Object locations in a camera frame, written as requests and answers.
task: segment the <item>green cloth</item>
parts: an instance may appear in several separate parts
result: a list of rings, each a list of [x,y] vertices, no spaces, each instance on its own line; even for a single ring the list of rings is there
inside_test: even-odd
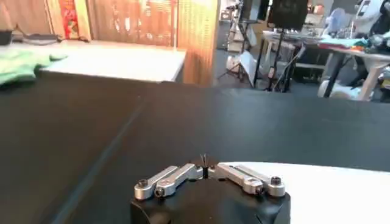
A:
[[[65,55],[38,54],[33,51],[8,50],[0,53],[0,86],[15,81],[35,80],[34,69],[46,67]]]
[[[327,38],[320,41],[321,44],[331,44],[335,46],[343,46],[345,48],[351,48],[353,46],[368,47],[369,43],[365,39],[336,39]]]

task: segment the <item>wooden panel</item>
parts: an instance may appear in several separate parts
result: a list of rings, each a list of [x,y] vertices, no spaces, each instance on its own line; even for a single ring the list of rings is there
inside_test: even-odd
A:
[[[0,2],[0,30],[12,30],[14,26],[7,6]]]
[[[172,0],[87,0],[93,39],[173,46]]]
[[[76,6],[77,23],[79,25],[79,36],[91,40],[86,0],[74,0],[74,4]]]
[[[53,34],[65,37],[65,30],[63,28],[63,18],[61,14],[61,7],[59,0],[45,0],[45,5],[48,12],[49,22]]]
[[[13,26],[19,24],[25,33],[51,33],[44,0],[2,1],[9,11]]]
[[[211,86],[219,1],[180,0],[178,10],[177,45],[187,49],[183,81]]]

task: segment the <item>screw head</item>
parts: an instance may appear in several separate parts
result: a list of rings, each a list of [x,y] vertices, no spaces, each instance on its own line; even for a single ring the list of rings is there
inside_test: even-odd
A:
[[[248,182],[255,182],[255,181],[257,181],[257,180],[254,179],[254,178],[249,178],[249,179],[248,179]]]
[[[256,194],[261,194],[262,187],[256,187]]]
[[[163,186],[166,186],[166,185],[169,185],[171,184],[171,182],[169,180],[160,180],[158,182],[160,185],[163,185]]]
[[[138,182],[138,187],[146,187],[147,186],[147,180],[142,179]]]
[[[280,177],[271,177],[272,185],[280,185],[282,183],[282,179]]]
[[[156,190],[154,190],[154,195],[158,198],[164,197],[164,193],[165,191],[162,187],[158,187]]]

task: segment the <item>black table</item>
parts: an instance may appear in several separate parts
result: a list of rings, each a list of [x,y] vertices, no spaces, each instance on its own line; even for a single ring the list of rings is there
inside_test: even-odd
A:
[[[70,221],[129,223],[137,180],[200,153],[221,161],[390,171],[389,110],[385,104],[164,83],[148,98]]]
[[[0,89],[0,223],[50,222],[152,86],[42,73]]]
[[[387,104],[53,74],[0,103],[1,223],[128,223],[137,180],[200,153],[390,171]]]

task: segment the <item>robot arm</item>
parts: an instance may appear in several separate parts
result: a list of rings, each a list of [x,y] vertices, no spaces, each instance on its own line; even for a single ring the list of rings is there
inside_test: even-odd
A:
[[[134,187],[131,223],[290,223],[290,196],[279,177],[245,166],[170,166]]]

